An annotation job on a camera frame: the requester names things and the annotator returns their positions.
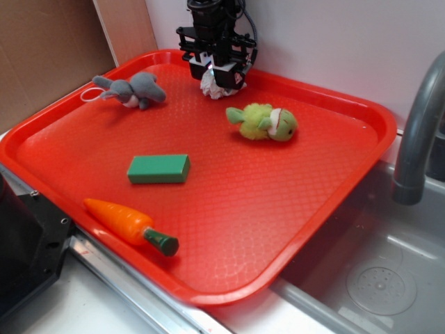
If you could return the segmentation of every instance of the cardboard box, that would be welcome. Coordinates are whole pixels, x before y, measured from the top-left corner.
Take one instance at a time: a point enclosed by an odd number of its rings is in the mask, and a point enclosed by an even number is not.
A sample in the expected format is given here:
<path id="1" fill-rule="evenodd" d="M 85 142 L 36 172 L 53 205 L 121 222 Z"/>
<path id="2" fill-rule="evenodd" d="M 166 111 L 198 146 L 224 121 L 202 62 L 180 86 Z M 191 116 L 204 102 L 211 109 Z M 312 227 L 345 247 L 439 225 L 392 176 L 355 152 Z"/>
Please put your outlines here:
<path id="1" fill-rule="evenodd" d="M 0 133 L 113 67 L 91 0 L 0 1 Z"/>

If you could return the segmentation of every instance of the red tray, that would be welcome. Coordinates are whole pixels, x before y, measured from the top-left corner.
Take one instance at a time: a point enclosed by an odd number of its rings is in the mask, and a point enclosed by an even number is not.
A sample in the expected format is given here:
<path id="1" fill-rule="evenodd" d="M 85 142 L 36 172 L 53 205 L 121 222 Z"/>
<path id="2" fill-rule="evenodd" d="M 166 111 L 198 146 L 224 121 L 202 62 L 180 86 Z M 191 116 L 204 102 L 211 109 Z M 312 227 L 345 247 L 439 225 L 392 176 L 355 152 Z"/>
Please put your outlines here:
<path id="1" fill-rule="evenodd" d="M 0 161 L 172 295 L 231 303 L 273 281 L 389 147 L 396 123 L 372 102 L 258 70 L 235 96 L 212 100 L 181 55 L 148 53 L 106 75 L 152 72 L 166 102 L 147 111 L 84 103 L 88 84 L 11 130 Z M 298 134 L 287 143 L 243 138 L 225 109 L 253 102 L 293 112 Z M 131 160 L 151 154 L 188 154 L 186 182 L 131 184 Z M 126 244 L 86 213 L 84 198 L 145 212 L 179 238 L 179 252 Z"/>

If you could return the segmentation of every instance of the stainless steel sink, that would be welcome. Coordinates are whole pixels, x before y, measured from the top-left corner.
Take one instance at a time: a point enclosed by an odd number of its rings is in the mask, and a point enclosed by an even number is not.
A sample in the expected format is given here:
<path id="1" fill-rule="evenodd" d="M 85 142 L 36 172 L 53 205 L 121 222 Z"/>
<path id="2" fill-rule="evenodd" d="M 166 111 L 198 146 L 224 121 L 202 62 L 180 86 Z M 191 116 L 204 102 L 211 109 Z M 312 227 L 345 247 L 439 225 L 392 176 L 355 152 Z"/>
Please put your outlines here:
<path id="1" fill-rule="evenodd" d="M 337 333 L 445 333 L 445 186 L 390 198 L 380 162 L 273 286 Z"/>

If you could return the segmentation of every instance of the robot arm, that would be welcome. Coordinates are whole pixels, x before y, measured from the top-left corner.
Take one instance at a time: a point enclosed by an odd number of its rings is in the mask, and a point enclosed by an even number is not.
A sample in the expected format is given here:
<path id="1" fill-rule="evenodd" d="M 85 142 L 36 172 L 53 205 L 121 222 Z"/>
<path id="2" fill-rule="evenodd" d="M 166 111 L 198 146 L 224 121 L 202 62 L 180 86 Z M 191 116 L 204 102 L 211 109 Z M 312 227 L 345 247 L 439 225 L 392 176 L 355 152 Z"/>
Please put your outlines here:
<path id="1" fill-rule="evenodd" d="M 240 17 L 237 15 L 245 13 L 245 2 L 235 1 L 188 0 L 193 26 L 179 27 L 176 32 L 180 49 L 185 51 L 182 58 L 188 61 L 194 79 L 200 80 L 212 69 L 219 87 L 239 90 L 255 62 L 257 42 L 248 34 L 235 33 L 235 22 Z"/>

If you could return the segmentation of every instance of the green plush frog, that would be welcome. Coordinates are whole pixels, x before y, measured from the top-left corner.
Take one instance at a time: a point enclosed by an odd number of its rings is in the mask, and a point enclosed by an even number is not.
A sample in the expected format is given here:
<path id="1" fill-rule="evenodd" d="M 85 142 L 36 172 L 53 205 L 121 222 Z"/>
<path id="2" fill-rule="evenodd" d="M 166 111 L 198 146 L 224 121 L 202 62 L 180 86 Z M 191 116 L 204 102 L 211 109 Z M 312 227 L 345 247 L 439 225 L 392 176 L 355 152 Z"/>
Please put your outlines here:
<path id="1" fill-rule="evenodd" d="M 226 115 L 232 124 L 241 123 L 241 135 L 251 140 L 288 141 L 298 128 L 298 122 L 289 110 L 274 109 L 270 104 L 252 103 L 244 110 L 230 107 L 226 109 Z"/>

